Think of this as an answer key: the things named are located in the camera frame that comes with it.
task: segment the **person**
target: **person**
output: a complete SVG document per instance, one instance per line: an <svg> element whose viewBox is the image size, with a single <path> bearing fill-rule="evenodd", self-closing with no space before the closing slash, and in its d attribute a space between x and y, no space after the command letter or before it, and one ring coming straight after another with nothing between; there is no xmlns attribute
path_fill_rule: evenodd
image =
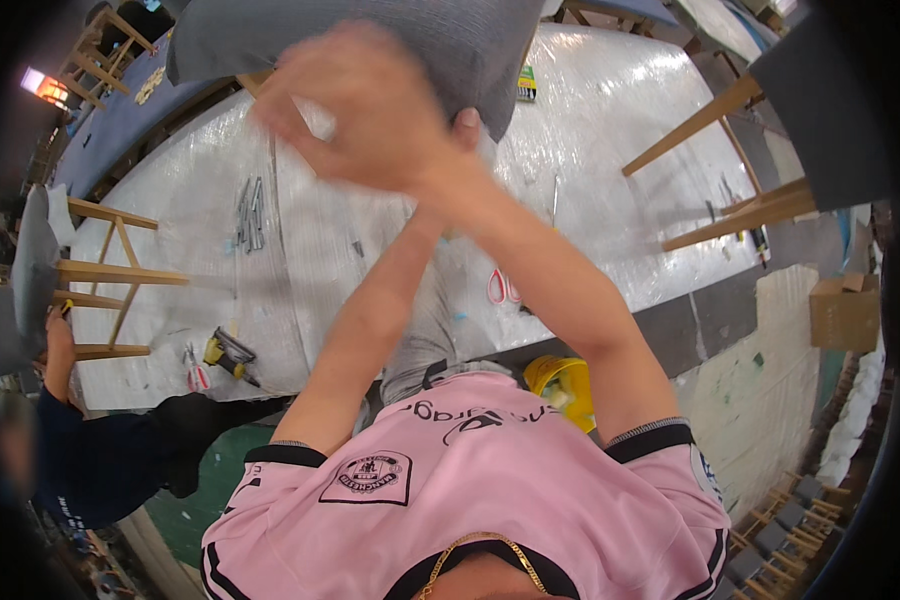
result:
<svg viewBox="0 0 900 600"><path fill-rule="evenodd" d="M83 24L90 25L100 11L108 6L110 6L109 2L98 2L94 6L91 6L87 11ZM123 2L120 2L120 6L117 6L116 13L150 43L160 40L160 38L174 26L174 23L177 22L177 20L168 12L167 8L158 6L156 10L150 11L142 2L138 2L137 0L124 0ZM110 56L110 53L113 52L114 46L119 46L129 39L129 35L120 30L116 25L110 23L103 27L100 34L100 40L96 44L96 50L105 57L108 57ZM136 58L143 54L143 52L144 47L138 43L134 43L130 45L128 54Z"/></svg>
<svg viewBox="0 0 900 600"><path fill-rule="evenodd" d="M21 394L0 397L0 460L14 496L33 498L77 530L119 521L161 488L177 498L190 496L204 452L216 438L283 410L288 402L286 397L215 402L189 393L171 396L146 414L84 420L69 401L76 359L70 326L60 308L53 308L36 405Z"/></svg>
<svg viewBox="0 0 900 600"><path fill-rule="evenodd" d="M329 141L295 98L333 114ZM208 595L711 594L731 522L624 298L497 185L459 123L448 131L417 60L384 31L345 23L290 47L253 114L320 178L402 192L417 209L340 309L270 444L246 454L203 536ZM455 361L428 264L445 226L586 360L601 446L501 367ZM382 367L385 407L351 437Z"/></svg>

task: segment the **hand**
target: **hand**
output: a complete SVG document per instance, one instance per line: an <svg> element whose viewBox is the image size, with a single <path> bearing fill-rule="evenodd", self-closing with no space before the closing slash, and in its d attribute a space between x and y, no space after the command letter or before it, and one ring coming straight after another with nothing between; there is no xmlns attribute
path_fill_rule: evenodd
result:
<svg viewBox="0 0 900 600"><path fill-rule="evenodd" d="M48 360L62 360L73 364L77 360L77 348L70 325L63 319L60 306L54 306L47 315Z"/></svg>
<svg viewBox="0 0 900 600"><path fill-rule="evenodd" d="M312 135L294 97L333 114L331 140ZM322 179L406 191L461 154L420 62L369 23L344 22L288 48L253 114Z"/></svg>

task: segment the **black sleeve stripe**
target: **black sleeve stripe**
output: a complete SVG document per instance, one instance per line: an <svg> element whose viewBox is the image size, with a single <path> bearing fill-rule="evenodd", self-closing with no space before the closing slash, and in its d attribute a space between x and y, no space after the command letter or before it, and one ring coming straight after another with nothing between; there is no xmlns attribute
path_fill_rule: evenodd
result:
<svg viewBox="0 0 900 600"><path fill-rule="evenodd" d="M684 593L676 596L675 600L705 600L717 590L717 582L720 581L720 574L714 573L714 571L717 570L717 566L720 565L720 560L727 554L727 543L730 537L727 535L727 530L725 529L718 529L716 533L717 542L713 545L713 550L710 552L710 559L706 563L706 570L709 571L706 581L687 589Z"/></svg>
<svg viewBox="0 0 900 600"><path fill-rule="evenodd" d="M220 594L210 589L210 585L207 584L206 554L206 549L200 548L200 580L203 582L203 589L210 596L211 600L224 600L220 597Z"/></svg>
<svg viewBox="0 0 900 600"><path fill-rule="evenodd" d="M718 529L717 543L714 544L713 552L710 553L710 559L706 563L706 570L710 571L710 575L713 575L713 571L717 570L717 566L720 565L720 558L727 551L727 539L725 530Z"/></svg>
<svg viewBox="0 0 900 600"><path fill-rule="evenodd" d="M302 445L271 444L253 448L243 457L245 463L283 463L301 467L319 467L327 460L323 453Z"/></svg>
<svg viewBox="0 0 900 600"><path fill-rule="evenodd" d="M223 588L223 590L227 594L230 594L234 600L251 600L247 597L247 594L241 592L239 587L234 585L223 573L217 570L217 567L220 565L220 557L217 556L216 541L211 541L207 544L207 557L210 559L210 579L213 580L213 583Z"/></svg>
<svg viewBox="0 0 900 600"><path fill-rule="evenodd" d="M658 450L693 443L693 434L690 433L690 427L683 423L674 423L617 441L603 451L606 452L607 456L623 465Z"/></svg>

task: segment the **workbench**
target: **workbench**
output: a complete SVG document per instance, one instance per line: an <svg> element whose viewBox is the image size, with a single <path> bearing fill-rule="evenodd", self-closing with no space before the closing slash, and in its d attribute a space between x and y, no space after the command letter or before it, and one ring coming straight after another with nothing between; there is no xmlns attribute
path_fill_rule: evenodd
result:
<svg viewBox="0 0 900 600"><path fill-rule="evenodd" d="M121 82L130 90L128 94L111 91L101 99L106 110L92 108L93 113L60 156L52 179L54 185L64 184L71 196L90 200L114 167L136 161L141 143L233 81L224 78L172 85L164 78L149 98L138 104L137 92L166 64L168 43L165 34L153 43L156 55L141 54L126 68Z"/></svg>
<svg viewBox="0 0 900 600"><path fill-rule="evenodd" d="M660 248L660 241L709 223L708 203L719 211L732 196L754 193L719 125L632 177L620 171L712 99L683 49L619 31L545 23L527 62L537 80L536 102L517 104L487 160L498 181L548 224L556 181L556 228L612 278L631 311L756 265L749 238L724 236L667 253ZM409 198L316 180L293 149L274 144L245 119L251 104L240 92L215 105L104 199L158 220L156 231L130 232L140 263L186 273L192 285L141 287L118 343L146 344L151 354L79 363L88 408L148 408L186 394L185 345L200 352L216 327L231 324L258 354L264 385L298 392L340 306L411 214ZM325 115L311 106L302 112L315 133L327 131ZM265 245L236 253L237 199L247 178L257 176L263 178ZM84 222L72 258L96 260L106 232L105 223ZM106 260L128 264L119 245ZM456 314L458 359L552 337L516 304L488 300L494 265L468 239L442 242L433 260ZM73 289L88 291L81 284ZM100 284L97 293L119 298L126 291ZM76 341L100 339L112 327L112 312L74 308ZM208 372L215 384L210 395L218 400L258 394L219 368Z"/></svg>

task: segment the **plastic sheet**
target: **plastic sheet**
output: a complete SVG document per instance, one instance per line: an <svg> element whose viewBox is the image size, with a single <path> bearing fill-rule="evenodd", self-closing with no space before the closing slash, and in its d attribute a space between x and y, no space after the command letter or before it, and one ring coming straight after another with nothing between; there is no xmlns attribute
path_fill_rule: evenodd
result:
<svg viewBox="0 0 900 600"><path fill-rule="evenodd" d="M192 343L200 358L210 334L219 326L227 330L231 320L240 341L258 354L256 375L266 387L286 390L306 379L300 331L288 302L292 290L280 243L272 142L245 125L251 103L240 92L217 104L147 156L104 200L105 206L159 221L156 231L126 228L141 266L185 273L192 284L140 287L117 343L149 345L150 354L77 363L88 408L148 408L187 394L185 345ZM231 243L237 197L247 177L257 176L264 188L264 248L237 253ZM85 220L72 258L96 261L107 228L107 222ZM117 235L105 262L130 264ZM129 287L99 284L96 293L122 299ZM74 291L89 288L72 284ZM74 308L76 342L107 342L116 316L115 310ZM220 367L205 367L215 399L260 394Z"/></svg>
<svg viewBox="0 0 900 600"><path fill-rule="evenodd" d="M747 63L760 58L760 47L743 23L720 0L673 0L682 22L690 18L700 33Z"/></svg>
<svg viewBox="0 0 900 600"><path fill-rule="evenodd" d="M846 395L840 417L830 429L826 446L819 457L816 478L830 486L839 486L851 468L851 459L863 442L871 409L880 399L884 362L887 352L883 335L877 335L873 352L860 357L860 368L853 378L853 387Z"/></svg>
<svg viewBox="0 0 900 600"><path fill-rule="evenodd" d="M713 96L684 51L672 44L589 27L543 23L530 46L539 93L519 102L495 152L501 184L551 222L620 288L638 311L756 265L753 245L724 236L663 253L660 242L710 222L732 195L754 189L730 140L712 124L632 177L621 167ZM308 108L317 135L332 124ZM287 266L294 308L312 365L323 334L379 252L410 213L406 198L319 183L293 149L277 144ZM352 251L355 233L365 257ZM487 298L493 262L472 242L437 247L448 283L457 358L470 359L552 337L518 305Z"/></svg>

